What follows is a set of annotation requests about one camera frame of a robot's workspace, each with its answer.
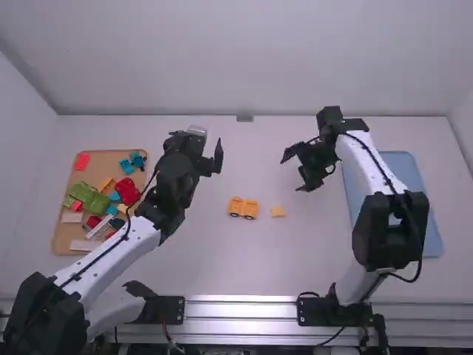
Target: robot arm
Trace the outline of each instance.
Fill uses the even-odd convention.
[[[220,173],[223,162],[220,139],[214,157],[203,157],[204,129],[191,126],[170,135],[150,180],[156,178],[156,186],[146,193],[135,216],[71,266],[52,277],[36,272],[21,284],[4,330],[7,350],[2,355],[79,354],[87,340],[149,311],[152,305],[143,293],[147,288],[136,281],[125,284],[117,304],[107,304],[109,300],[99,296],[132,263],[179,228],[200,176]],[[99,310],[93,307],[97,298]]]
[[[322,186],[333,171],[327,169],[341,160],[365,193],[352,232],[354,261],[329,292],[337,305],[355,305],[367,300],[387,275],[412,261],[421,263],[429,201],[392,173],[362,119],[344,119],[339,106],[327,106],[317,114],[317,124],[320,136],[287,148],[281,163],[297,155],[305,182],[297,190],[309,192]],[[391,224],[391,214],[400,223]]]

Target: building block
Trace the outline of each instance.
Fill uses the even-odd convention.
[[[80,223],[82,222],[82,214],[74,212],[64,212],[61,217],[61,223]]]
[[[102,228],[108,226],[108,222],[113,218],[112,214],[105,216],[99,224],[97,224],[92,230],[86,234],[86,239],[92,239],[93,237],[98,237],[101,233]]]
[[[72,185],[72,187],[69,189],[69,195],[76,200],[86,202],[96,191],[96,188],[81,181],[80,183],[75,183]]]
[[[71,210],[73,211],[76,211],[76,212],[79,212],[79,211],[82,211],[82,202],[81,201],[75,201],[72,205],[71,205]]]
[[[241,197],[232,197],[230,203],[228,204],[229,215],[232,217],[239,217],[242,213],[244,203],[245,200],[243,200]]]
[[[74,251],[92,251],[102,245],[98,240],[71,240],[69,250]]]
[[[89,163],[90,155],[82,153],[77,156],[77,161],[75,162],[76,170],[85,170],[87,164]]]
[[[258,217],[259,203],[256,200],[246,200],[243,205],[242,216],[247,220],[254,220]]]
[[[113,217],[116,216],[118,214],[118,208],[117,206],[114,206],[114,205],[110,205],[108,209],[106,209],[106,212],[107,214],[112,214]]]
[[[272,217],[286,217],[286,211],[284,206],[274,206],[271,209],[271,216]]]
[[[67,207],[68,209],[71,208],[72,204],[77,201],[74,197],[66,195],[62,201],[62,206]]]
[[[111,177],[107,177],[100,186],[98,187],[99,192],[103,192],[105,189],[108,189],[109,187],[112,187],[115,184],[115,180],[113,180]]]
[[[109,196],[109,199],[112,202],[121,202],[120,194],[116,190],[112,192],[112,194]]]
[[[93,213],[102,215],[110,206],[110,199],[108,196],[100,192],[94,192],[90,199],[84,202],[84,208]]]
[[[129,162],[128,159],[120,160],[120,165],[125,174],[130,175],[135,171],[135,167]]]
[[[95,228],[101,221],[102,219],[98,216],[90,216],[86,222],[86,225],[92,229]]]
[[[133,205],[136,201],[140,199],[140,191],[136,188],[135,183],[129,177],[118,181],[115,184],[115,190],[121,197],[123,203],[127,206]]]
[[[124,204],[121,203],[120,205],[117,206],[117,208],[118,208],[118,211],[120,211],[121,213],[126,214],[126,209],[127,209],[128,207],[126,207],[126,205],[124,205]]]
[[[121,227],[125,226],[125,221],[122,220],[121,218],[114,218],[109,222],[109,226],[111,226],[113,229],[120,229]]]
[[[130,160],[132,161],[132,164],[139,168],[142,172],[145,171],[146,157],[142,157],[139,152],[131,152]]]

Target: cork board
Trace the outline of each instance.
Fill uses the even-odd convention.
[[[146,184],[146,169],[148,161],[145,163],[145,171],[142,172],[136,169],[130,175],[126,175],[121,169],[120,160],[129,159],[129,153],[139,152],[143,157],[147,157],[148,153],[142,149],[127,149],[127,150],[90,150],[82,151],[77,154],[74,161],[72,162],[71,173],[67,182],[67,189],[64,191],[64,196],[67,195],[70,187],[75,183],[83,181],[88,183],[90,186],[94,186],[96,189],[102,184],[107,178],[113,178],[115,182],[121,179],[131,178],[136,187],[142,191]],[[90,159],[85,170],[76,170],[75,162],[80,154],[89,154]],[[113,186],[105,189],[103,193],[109,196],[113,191]],[[58,220],[56,222],[56,228],[54,237],[51,242],[52,253],[55,255],[77,255],[85,254],[82,251],[71,251],[69,246],[72,240],[86,240],[86,230],[82,228],[82,225],[92,215],[92,213],[82,210],[83,217],[82,223],[62,223],[61,218],[63,212],[70,212],[71,210],[61,205],[58,213]],[[118,218],[126,220],[125,214],[118,212]]]

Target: white wall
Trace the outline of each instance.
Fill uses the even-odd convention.
[[[62,113],[445,115],[471,0],[3,0],[0,39]]]
[[[473,174],[473,90],[449,113],[461,152]]]
[[[46,158],[56,120],[53,110],[0,53],[0,256],[14,235],[26,199],[35,198],[30,187]]]

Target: table surface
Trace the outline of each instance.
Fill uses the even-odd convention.
[[[380,300],[473,302],[469,282],[473,249],[470,206],[473,180],[446,118],[366,118],[380,150],[405,150],[415,157],[435,210],[445,254],[425,260],[413,285],[387,280]],[[142,148],[155,162],[169,131],[197,124],[208,129],[205,155],[222,138],[221,175],[203,177],[184,224],[159,249],[138,260],[113,288],[139,280],[158,294],[297,295],[324,293],[352,259],[351,225],[341,169],[312,193],[302,184],[297,159],[279,161],[286,146],[317,135],[312,117],[75,116],[62,117],[50,137],[35,192],[24,207],[0,260],[0,290],[15,294],[34,271],[54,274],[77,257],[51,254],[50,241],[75,154],[85,149]],[[229,199],[239,195],[261,203],[257,220],[231,218]],[[282,204],[286,218],[271,218]],[[415,268],[402,271],[410,276]]]

